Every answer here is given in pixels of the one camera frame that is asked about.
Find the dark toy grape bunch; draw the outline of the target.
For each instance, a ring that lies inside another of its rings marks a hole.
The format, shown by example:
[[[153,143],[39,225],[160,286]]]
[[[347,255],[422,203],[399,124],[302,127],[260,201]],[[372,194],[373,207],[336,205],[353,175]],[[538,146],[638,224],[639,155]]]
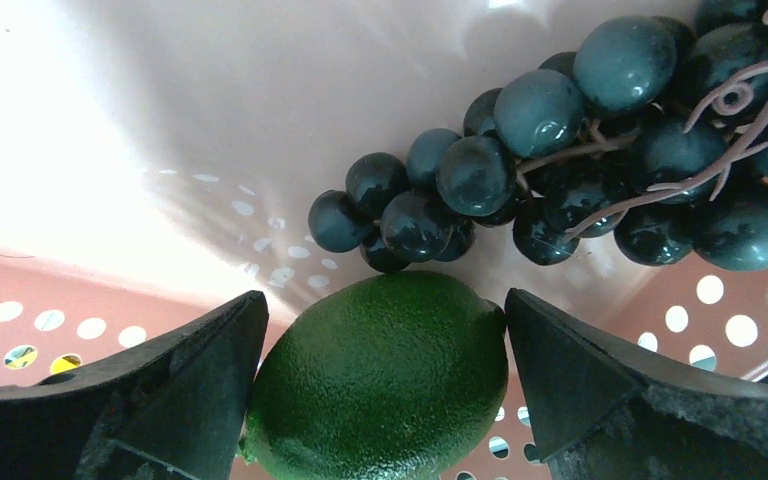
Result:
[[[639,265],[767,269],[768,1],[608,20],[480,94],[460,130],[360,157],[307,222],[382,273],[457,260],[477,226],[506,225],[540,266],[608,234]]]

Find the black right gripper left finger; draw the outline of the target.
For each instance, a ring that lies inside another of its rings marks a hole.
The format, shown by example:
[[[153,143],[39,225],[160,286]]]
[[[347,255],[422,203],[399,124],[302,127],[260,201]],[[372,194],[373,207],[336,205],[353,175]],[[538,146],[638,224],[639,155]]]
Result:
[[[259,291],[105,359],[0,387],[0,479],[226,479],[268,325]]]

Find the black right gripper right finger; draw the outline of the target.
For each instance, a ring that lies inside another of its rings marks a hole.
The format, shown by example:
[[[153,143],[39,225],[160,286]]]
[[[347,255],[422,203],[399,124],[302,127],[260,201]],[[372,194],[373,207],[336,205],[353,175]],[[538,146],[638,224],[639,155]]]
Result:
[[[521,289],[504,310],[554,478],[768,479],[768,384],[651,352]]]

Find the dark green toy avocado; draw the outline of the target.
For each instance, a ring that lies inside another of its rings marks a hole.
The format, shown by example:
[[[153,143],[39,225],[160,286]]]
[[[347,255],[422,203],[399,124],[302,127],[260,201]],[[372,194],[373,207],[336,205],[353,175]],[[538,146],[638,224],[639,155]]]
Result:
[[[487,435],[506,320],[428,271],[359,281],[304,310],[261,364],[241,456],[277,479],[432,479]]]

